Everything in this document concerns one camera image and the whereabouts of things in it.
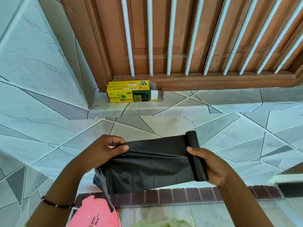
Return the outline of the black garbage bag roll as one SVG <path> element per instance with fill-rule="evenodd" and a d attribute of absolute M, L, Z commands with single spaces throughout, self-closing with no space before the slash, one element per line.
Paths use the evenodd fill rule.
<path fill-rule="evenodd" d="M 110 195 L 146 191 L 192 181 L 206 182 L 207 165 L 202 157 L 187 152 L 199 148 L 196 131 L 185 135 L 130 141 L 129 150 L 95 168 L 93 184 Z"/>

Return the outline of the person's right hand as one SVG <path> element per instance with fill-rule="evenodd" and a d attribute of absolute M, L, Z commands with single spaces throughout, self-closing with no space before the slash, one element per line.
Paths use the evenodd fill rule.
<path fill-rule="evenodd" d="M 234 169 L 222 158 L 209 150 L 209 160 L 206 162 L 208 182 L 217 187 L 224 184 L 230 175 L 236 175 Z"/>

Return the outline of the row of white window bars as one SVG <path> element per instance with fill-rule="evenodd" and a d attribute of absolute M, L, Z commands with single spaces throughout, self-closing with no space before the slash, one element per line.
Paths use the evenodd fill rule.
<path fill-rule="evenodd" d="M 130 75 L 275 75 L 303 50 L 303 0 L 119 0 Z"/>

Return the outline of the person's left hand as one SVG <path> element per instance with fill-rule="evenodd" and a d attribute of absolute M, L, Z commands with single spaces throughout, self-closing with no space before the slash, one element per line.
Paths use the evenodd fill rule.
<path fill-rule="evenodd" d="M 97 140 L 90 144 L 76 158 L 76 163 L 82 170 L 88 172 L 93 168 L 98 168 L 116 156 L 108 154 L 108 148 L 125 145 L 125 140 L 118 136 L 101 135 Z"/>

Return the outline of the brown wooden window frame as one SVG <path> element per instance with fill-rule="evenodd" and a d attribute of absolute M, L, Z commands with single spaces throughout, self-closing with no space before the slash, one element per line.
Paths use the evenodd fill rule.
<path fill-rule="evenodd" d="M 163 91 L 225 90 L 240 88 L 294 87 L 303 84 L 303 50 L 297 50 L 287 69 L 276 75 L 263 71 L 260 75 L 246 72 L 183 72 L 166 76 L 157 73 L 130 75 L 126 55 L 125 28 L 119 0 L 61 0 L 72 29 L 92 71 L 100 92 L 110 81 L 150 80 Z"/>

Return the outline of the person's left forearm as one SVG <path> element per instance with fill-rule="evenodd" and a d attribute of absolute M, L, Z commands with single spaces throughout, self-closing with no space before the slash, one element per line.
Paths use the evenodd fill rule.
<path fill-rule="evenodd" d="M 66 227 L 71 208 L 59 208 L 56 205 L 72 206 L 83 175 L 90 171 L 92 161 L 75 158 L 62 170 L 52 184 L 44 200 L 33 212 L 26 223 L 27 227 Z"/>

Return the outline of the pink plastic bin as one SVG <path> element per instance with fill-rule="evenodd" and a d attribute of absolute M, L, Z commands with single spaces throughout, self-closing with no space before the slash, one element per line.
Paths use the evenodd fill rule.
<path fill-rule="evenodd" d="M 122 227 L 122 224 L 114 206 L 104 198 L 90 195 L 82 201 L 67 227 Z"/>

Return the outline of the person's right forearm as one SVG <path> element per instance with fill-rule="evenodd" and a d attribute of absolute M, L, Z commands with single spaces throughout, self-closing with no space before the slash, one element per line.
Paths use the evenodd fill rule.
<path fill-rule="evenodd" d="M 237 174 L 227 175 L 217 187 L 235 227 L 274 227 Z"/>

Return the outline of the yellow cardboard box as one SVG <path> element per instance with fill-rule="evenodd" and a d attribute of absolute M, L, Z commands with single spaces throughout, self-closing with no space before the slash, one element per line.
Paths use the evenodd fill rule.
<path fill-rule="evenodd" d="M 110 103 L 132 103 L 164 100 L 162 90 L 150 80 L 112 81 L 108 83 Z"/>

